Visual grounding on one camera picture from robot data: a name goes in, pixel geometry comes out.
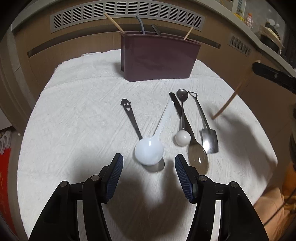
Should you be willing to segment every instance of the chopstick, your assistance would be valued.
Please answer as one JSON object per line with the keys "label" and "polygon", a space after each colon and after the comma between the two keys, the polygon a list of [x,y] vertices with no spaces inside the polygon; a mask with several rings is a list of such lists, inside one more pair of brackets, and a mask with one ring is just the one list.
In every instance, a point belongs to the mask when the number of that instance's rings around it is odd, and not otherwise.
{"label": "chopstick", "polygon": [[246,78],[239,83],[239,85],[237,86],[237,88],[235,89],[235,91],[233,92],[233,94],[230,96],[230,98],[228,99],[228,101],[222,106],[222,108],[213,117],[211,117],[212,120],[216,119],[226,109],[226,107],[230,104],[230,102],[237,95],[237,93],[239,92],[239,90],[243,86],[243,84],[248,81],[248,79],[250,78],[252,72],[253,72],[253,70],[252,70],[252,65],[251,65],[249,67],[249,69],[247,70]]}
{"label": "chopstick", "polygon": [[187,37],[188,37],[188,36],[189,36],[189,34],[191,33],[192,29],[193,29],[193,26],[191,27],[191,29],[190,29],[190,30],[188,31],[188,33],[186,34],[186,36],[185,36],[184,40],[186,40],[186,39],[187,39]]}
{"label": "chopstick", "polygon": [[123,34],[125,34],[125,31],[111,18],[108,14],[104,13],[104,15],[115,25],[116,28]]}

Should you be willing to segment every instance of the screw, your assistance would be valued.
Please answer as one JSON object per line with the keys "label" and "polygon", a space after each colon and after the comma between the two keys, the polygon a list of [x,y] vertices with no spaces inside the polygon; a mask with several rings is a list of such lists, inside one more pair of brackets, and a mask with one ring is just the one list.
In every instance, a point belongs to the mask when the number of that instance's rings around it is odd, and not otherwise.
{"label": "screw", "polygon": [[234,188],[237,188],[239,185],[237,184],[237,182],[231,182],[230,185]]}
{"label": "screw", "polygon": [[68,185],[68,182],[67,181],[62,181],[59,185],[63,188],[63,187]]}
{"label": "screw", "polygon": [[199,180],[201,180],[202,182],[205,182],[207,180],[207,177],[204,175],[201,175],[198,177]]}
{"label": "screw", "polygon": [[93,181],[97,181],[97,180],[100,179],[100,176],[99,176],[99,175],[93,175],[93,176],[91,177],[91,179],[92,179]]}

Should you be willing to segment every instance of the flat metal spatula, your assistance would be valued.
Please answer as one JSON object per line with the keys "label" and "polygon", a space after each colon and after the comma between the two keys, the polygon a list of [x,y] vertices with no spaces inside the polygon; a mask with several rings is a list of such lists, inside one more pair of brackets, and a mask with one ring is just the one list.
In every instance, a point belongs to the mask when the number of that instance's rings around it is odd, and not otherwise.
{"label": "flat metal spatula", "polygon": [[195,99],[198,109],[200,110],[202,119],[206,125],[206,129],[202,129],[202,145],[206,153],[217,153],[219,151],[218,148],[218,138],[215,130],[210,129],[207,119],[205,117],[204,112],[202,111],[202,107],[200,106],[197,100],[197,93],[188,91],[188,93]]}

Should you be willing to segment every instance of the white fabric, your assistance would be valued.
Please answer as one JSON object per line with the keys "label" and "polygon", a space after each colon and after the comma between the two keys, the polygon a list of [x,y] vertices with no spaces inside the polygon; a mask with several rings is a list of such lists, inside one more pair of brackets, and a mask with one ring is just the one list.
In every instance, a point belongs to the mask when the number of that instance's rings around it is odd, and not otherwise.
{"label": "white fabric", "polygon": [[[103,205],[110,235],[116,240],[186,240],[195,212],[183,194],[174,168],[175,156],[187,147],[174,144],[180,119],[172,111],[160,140],[165,168],[148,173],[133,156],[138,141],[120,105],[131,101],[143,137],[152,136],[170,99],[179,88],[198,93],[219,152],[209,154],[207,176],[214,182],[237,181],[250,201],[262,194],[277,165],[276,155],[260,123],[236,96],[215,121],[233,90],[211,69],[196,61],[189,79],[128,82],[120,71],[120,50],[90,53],[57,67],[29,119],[20,152],[17,191],[25,231],[34,224],[58,184],[83,182],[122,153],[124,166],[113,199]],[[184,103],[197,140],[203,128],[194,99]],[[86,240],[79,202],[81,240]],[[212,240],[218,236],[215,216]]]}

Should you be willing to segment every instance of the spoon handle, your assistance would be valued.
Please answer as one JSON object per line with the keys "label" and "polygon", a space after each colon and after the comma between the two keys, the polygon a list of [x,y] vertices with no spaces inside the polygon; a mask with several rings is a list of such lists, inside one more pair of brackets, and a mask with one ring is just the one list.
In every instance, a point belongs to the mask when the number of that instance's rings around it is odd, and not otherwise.
{"label": "spoon handle", "polygon": [[136,119],[135,119],[135,116],[133,115],[133,110],[131,108],[131,102],[128,101],[127,99],[122,99],[121,101],[121,105],[122,107],[124,108],[126,114],[128,115],[130,121],[131,121],[131,124],[133,125],[139,139],[143,139],[142,135],[141,135],[141,132],[139,130],[139,127],[137,125],[137,122],[136,122]]}
{"label": "spoon handle", "polygon": [[185,130],[185,119],[184,119],[185,113],[184,113],[184,105],[182,102],[182,114],[181,114],[181,129]]}
{"label": "spoon handle", "polygon": [[174,107],[174,102],[169,101],[169,103],[167,104],[167,106],[165,108],[165,111],[163,112],[163,116],[161,117],[158,127],[155,131],[155,134],[154,134],[154,136],[156,136],[157,138],[159,137],[161,130],[163,129],[168,117],[170,116],[170,113],[171,113],[173,107]]}
{"label": "spoon handle", "polygon": [[[177,111],[179,117],[181,118],[181,117],[182,117],[182,108],[181,108],[181,106],[180,106],[180,104],[179,104],[179,101],[178,101],[176,95],[175,95],[174,93],[172,93],[172,92],[170,92],[169,95],[170,95],[171,100],[172,100],[172,101],[174,102],[174,104],[175,104],[175,108],[176,108],[176,111]],[[193,133],[193,131],[192,131],[192,129],[191,129],[191,126],[190,126],[190,124],[189,124],[189,122],[188,122],[188,120],[187,120],[185,114],[184,114],[184,122],[185,122],[185,130],[186,130],[186,131],[189,133],[189,135],[191,136],[191,141],[190,141],[190,143],[191,143],[191,144],[193,144],[193,143],[197,143],[197,140],[195,139],[194,133]]]}
{"label": "spoon handle", "polygon": [[206,119],[205,114],[204,114],[204,112],[203,112],[203,110],[202,110],[202,107],[201,107],[200,103],[199,103],[198,100],[197,100],[197,93],[194,93],[194,92],[191,92],[191,91],[188,91],[188,93],[189,93],[189,94],[195,99],[195,102],[196,102],[196,104],[197,104],[197,107],[198,107],[198,109],[200,110],[200,113],[201,113],[201,115],[202,115],[203,121],[204,121],[204,123],[205,123],[207,129],[209,130],[209,129],[210,129],[210,126],[209,126],[209,124],[208,124],[208,122],[207,122],[207,119]]}

